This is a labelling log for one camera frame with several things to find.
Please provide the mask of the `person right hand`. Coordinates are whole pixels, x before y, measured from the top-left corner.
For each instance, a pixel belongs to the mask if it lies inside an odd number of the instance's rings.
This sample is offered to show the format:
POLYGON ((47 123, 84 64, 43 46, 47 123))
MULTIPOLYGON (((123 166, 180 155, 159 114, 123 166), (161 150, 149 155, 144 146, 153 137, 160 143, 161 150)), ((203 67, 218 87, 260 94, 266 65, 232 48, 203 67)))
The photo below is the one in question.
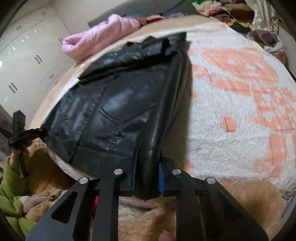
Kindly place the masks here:
POLYGON ((176 241, 176 238, 170 232, 163 230, 159 235, 158 241, 176 241))

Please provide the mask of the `person left hand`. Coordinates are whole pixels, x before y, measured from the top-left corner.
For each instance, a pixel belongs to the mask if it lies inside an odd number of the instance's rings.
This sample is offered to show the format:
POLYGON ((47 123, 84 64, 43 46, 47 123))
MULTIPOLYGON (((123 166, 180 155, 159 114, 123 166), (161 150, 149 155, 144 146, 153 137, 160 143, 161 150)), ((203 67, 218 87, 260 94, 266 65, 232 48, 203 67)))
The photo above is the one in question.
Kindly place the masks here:
POLYGON ((18 161, 20 160, 20 155, 23 155, 23 159, 26 159, 29 155, 27 148, 30 144, 25 144, 21 149, 13 149, 12 154, 10 156, 9 165, 10 167, 17 173, 20 173, 20 168, 18 165, 18 161))

